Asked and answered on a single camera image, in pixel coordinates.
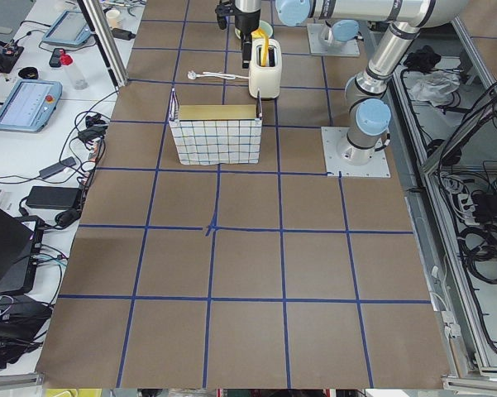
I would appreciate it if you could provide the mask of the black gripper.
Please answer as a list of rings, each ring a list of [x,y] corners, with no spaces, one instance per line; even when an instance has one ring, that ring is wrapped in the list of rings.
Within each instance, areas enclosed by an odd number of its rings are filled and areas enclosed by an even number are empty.
[[[260,24],[259,0],[220,1],[215,8],[217,24],[221,30],[227,27],[227,18],[234,17],[236,29],[240,31],[243,69],[248,69],[251,61],[252,32]]]

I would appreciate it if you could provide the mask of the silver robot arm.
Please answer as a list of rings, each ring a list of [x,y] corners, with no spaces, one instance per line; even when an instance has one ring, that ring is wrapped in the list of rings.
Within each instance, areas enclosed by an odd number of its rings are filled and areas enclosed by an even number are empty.
[[[306,19],[352,19],[388,22],[382,40],[363,71],[345,90],[351,126],[337,143],[337,154],[350,165],[370,162],[377,141],[387,130],[391,112],[381,98],[406,50],[423,28],[441,26],[457,17],[466,1],[277,1],[276,11],[286,26]]]

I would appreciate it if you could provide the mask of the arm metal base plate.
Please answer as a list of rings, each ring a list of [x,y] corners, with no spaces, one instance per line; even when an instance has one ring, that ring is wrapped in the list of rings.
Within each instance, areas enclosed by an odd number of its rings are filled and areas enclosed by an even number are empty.
[[[356,39],[359,23],[356,20],[340,20],[333,24],[309,23],[307,32],[311,55],[336,57],[360,55]]]
[[[347,140],[348,130],[348,127],[321,128],[327,175],[343,178],[389,178],[385,150],[377,150],[383,144],[381,137],[373,148],[358,149]]]

